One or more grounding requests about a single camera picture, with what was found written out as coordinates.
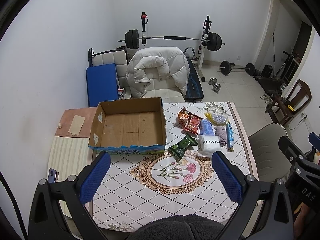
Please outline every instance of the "green snack bag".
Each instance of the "green snack bag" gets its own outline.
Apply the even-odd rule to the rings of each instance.
[[[168,148],[168,151],[174,154],[177,158],[178,161],[182,159],[184,156],[184,153],[186,152],[186,149],[189,146],[197,146],[198,143],[196,142],[195,139],[193,139],[188,133],[186,136],[177,144],[172,145],[171,147]]]

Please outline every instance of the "door frame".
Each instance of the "door frame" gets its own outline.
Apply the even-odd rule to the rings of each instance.
[[[267,54],[270,42],[272,40],[272,34],[274,33],[275,28],[276,28],[276,23],[277,23],[278,15],[279,15],[279,7],[280,7],[280,0],[271,0],[270,1],[269,14],[268,14],[267,22],[265,25],[265,29],[264,29],[262,38],[260,40],[260,45],[258,47],[258,50],[257,50],[256,55],[255,55],[253,62],[252,62],[257,67],[262,64],[262,62]],[[316,30],[314,27],[312,27],[310,39],[308,42],[308,46],[306,48],[306,52],[305,52],[303,58],[301,59],[301,63],[299,65],[299,67],[297,68],[293,78],[289,82],[288,86],[285,88],[282,95],[285,95],[288,91],[290,91],[291,87],[295,84],[295,81],[296,81],[301,69],[303,68],[303,65],[304,65],[308,55],[309,55],[310,48],[311,48],[315,33],[316,33]]]

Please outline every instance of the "tablecloth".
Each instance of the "tablecloth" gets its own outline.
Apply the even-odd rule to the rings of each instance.
[[[234,151],[222,152],[244,174],[257,170],[240,117],[233,103],[215,103],[229,116],[234,135]],[[177,113],[185,107],[204,117],[205,103],[164,103],[166,149],[178,143],[185,131]],[[99,227],[133,232],[147,223],[171,215],[197,214],[215,221],[227,220],[237,204],[228,197],[212,169],[211,159],[198,157],[200,147],[189,147],[176,162],[164,154],[112,155],[111,166],[93,199],[93,218]]]

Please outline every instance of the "blue gripper pad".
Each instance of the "blue gripper pad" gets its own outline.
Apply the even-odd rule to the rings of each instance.
[[[100,186],[104,176],[110,168],[111,158],[105,153],[95,167],[91,170],[87,178],[80,187],[79,199],[82,205],[93,200],[95,193]]]
[[[243,188],[238,179],[234,176],[233,172],[225,163],[226,160],[228,161],[226,157],[225,160],[223,160],[221,156],[218,155],[218,152],[215,152],[212,155],[212,168],[217,173],[217,176],[228,193],[231,201],[240,204],[243,199]]]
[[[309,143],[320,152],[320,138],[314,132],[309,134]]]

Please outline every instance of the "doorway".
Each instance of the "doorway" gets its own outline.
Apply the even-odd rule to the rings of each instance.
[[[295,2],[271,0],[265,31],[253,62],[255,67],[262,71],[271,65],[270,77],[289,85],[302,68],[304,55],[308,54],[305,52],[311,31],[311,22]]]

